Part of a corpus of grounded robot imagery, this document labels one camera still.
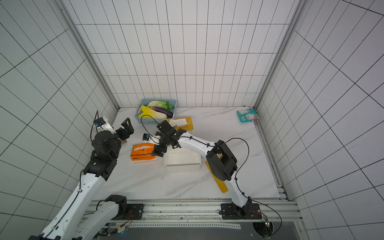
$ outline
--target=plastic package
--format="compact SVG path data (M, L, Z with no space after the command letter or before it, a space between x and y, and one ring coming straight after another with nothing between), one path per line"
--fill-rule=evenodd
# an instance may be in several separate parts
M237 111L241 122L253 122L259 120L259 114L253 109L244 109Z
M185 126L187 125L187 120L185 118L180 118L180 119L170 119L169 120L169 125L171 127L182 127L182 126Z

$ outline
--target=metal frame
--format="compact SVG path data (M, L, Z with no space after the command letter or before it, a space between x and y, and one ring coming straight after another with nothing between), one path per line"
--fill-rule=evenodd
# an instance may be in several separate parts
M283 41L281 42L279 49L277 50L277 55L273 61L272 67L269 69L269 72L267 74L267 78L266 78L265 82L263 83L261 94L259 94L259 96L257 97L256 104L253 106L253 108L257 109L257 107L259 106L260 100L262 99L262 97L265 93L265 89L266 89L268 83L271 81L272 76L277 69L277 65L278 65L279 61L281 60L285 49L288 46L288 43L292 37L293 32L295 31L295 28L299 22L299 19L302 15L307 3L308 3L308 0L300 0L300 2L298 3L296 10L293 13L293 17L289 23L288 30L284 35Z
M263 204L271 206L281 216L283 222L301 222L301 214L297 203L288 200L278 199L255 199ZM94 212L97 205L96 200L92 201L89 205L87 212ZM231 203L230 199L220 200L195 200L195 199L182 199L182 200L128 200L129 204L144 204L144 210L141 220L134 220L135 224L154 224L154 223L228 223L228 222L263 222L264 220L224 220L219 215L220 205ZM280 218L270 208L260 204L261 212L268 215L270 221L279 222ZM124 220L111 220L113 224L124 224Z
M72 32L76 42L80 46L83 51L86 59L90 62L91 68L96 73L99 82L101 82L104 90L106 91L109 99L112 101L113 106L116 109L119 109L117 101L115 100L110 88L106 84L106 81L101 74L101 71L97 67L95 60L90 54L89 49L87 48L83 38L77 30L76 25L74 24L72 18L70 17L65 4L63 4L62 0L54 0L58 9L64 16L66 20L69 30ZM271 77L276 71L276 67L278 62L281 60L283 52L285 51L288 42L294 32L294 29L297 26L298 20L300 19L302 12L307 4L308 0L300 0L296 10L293 14L292 20L290 21L289 28L284 35L284 39L278 49L276 58L270 68L266 81L263 83L261 94L259 95L254 108L257 108L260 100L262 99L266 86L271 81ZM295 222L298 234L300 239L307 240L308 237L304 230L302 224L302 218L300 211L296 202L289 201L285 194L284 188L282 185L281 175L277 169L273 156L271 154L271 150L269 149L269 145L265 139L264 132L257 122L255 125L260 139L263 142L265 152L267 154L267 159L270 162L271 169L275 174L275 179L277 182L277 187L279 190L280 198L270 198L270 199L255 199L263 204L270 205L274 208L282 217L283 222ZM96 200L91 201L85 213L93 213L96 211ZM255 222L263 220L223 220L221 216L218 214L220 211L220 205L223 203L231 203L230 199L212 199L212 200L196 200L196 199L183 199L183 200L128 200L129 204L144 204L144 211L142 215L142 220L134 220L130 227L227 227L227 228L237 228L239 229L238 224L234 224L233 222ZM260 210L268 215L268 219L270 221L279 221L280 218L277 216L275 212L273 212L270 208L260 204ZM83 216L81 222L86 221L87 216ZM111 226L121 225L125 223L123 220L111 220Z
M97 67L96 62L91 55L91 52L89 51L87 45L85 44L83 38L81 37L74 21L71 18L71 15L69 15L65 4L63 3L62 0L54 0L54 2L56 3L56 6L58 7L59 11L63 14L63 17L64 17L64 19L68 25L69 30L71 31L77 44L80 46L81 50L83 51L85 58L89 61L92 70L96 73L96 76L99 79L99 82L101 83L105 92L107 93L109 99L113 103L112 106L118 111L120 109L120 107L119 107L115 97L113 96L111 89L108 87L108 84L106 83L103 75L101 74L101 71Z

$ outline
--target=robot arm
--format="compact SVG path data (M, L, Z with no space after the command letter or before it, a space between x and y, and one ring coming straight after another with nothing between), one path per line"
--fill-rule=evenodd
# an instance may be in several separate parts
M153 154L162 157L167 152L167 146L183 147L204 156L211 168L212 174L222 181L227 182L227 188L231 195L232 203L236 206L237 215L244 216L252 204L250 197L245 197L237 186L235 178L237 159L225 142L209 142L191 135L189 132L171 127L167 121L158 124L156 141L144 134L143 140L156 144Z
M78 226L93 197L116 166L122 141L134 132L129 118L121 124L124 129L114 130L105 117L95 120L94 124L102 131L92 141L94 151L81 174L79 184L53 221L39 236L31 236L29 240L88 240L111 219L128 219L127 198L111 195L95 213Z

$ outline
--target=yellow cutting board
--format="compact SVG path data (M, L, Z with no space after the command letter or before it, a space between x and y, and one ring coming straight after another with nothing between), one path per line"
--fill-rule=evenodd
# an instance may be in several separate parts
M175 127L175 129L178 130L179 128L181 128L181 129L184 129L186 131L192 131L193 130L192 118L191 117L181 117L181 118L185 118L185 120L187 121L187 125L182 126L182 127ZM171 119L181 119L181 118L168 118L168 119L166 119L166 121L169 123L169 120L171 120Z
M224 192L228 192L228 188L227 186L225 185L225 182L221 181L220 179L218 179L217 177L215 177L215 175L213 175L212 171L211 171L211 168L209 167L209 164L208 164L208 161L205 162L205 164L207 165L209 171L211 172L213 178L215 179L218 187L220 188L221 192L224 193Z

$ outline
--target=white marble countertop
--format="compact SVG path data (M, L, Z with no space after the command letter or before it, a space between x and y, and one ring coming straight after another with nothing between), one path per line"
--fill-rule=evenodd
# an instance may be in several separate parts
M252 122L241 123L236 110L244 107L207 107L176 108L176 117L191 116L196 137L217 142L227 141L232 137L241 137L250 146L250 155L246 164L237 175L242 191L254 198L279 197L275 180L264 154L262 144ZM134 134L127 139L127 144L142 143L146 131L134 118L136 108L121 108L113 127L121 127L124 119L129 117ZM145 124L151 134L156 126ZM238 167L247 155L247 146L241 140L227 143L235 157ZM167 172L164 159L133 163L130 150L119 156L118 163L108 181L97 192L94 199L105 199L111 194L124 195L127 199L217 199L230 198L229 192L222 193L205 165L202 157L200 170L195 172Z

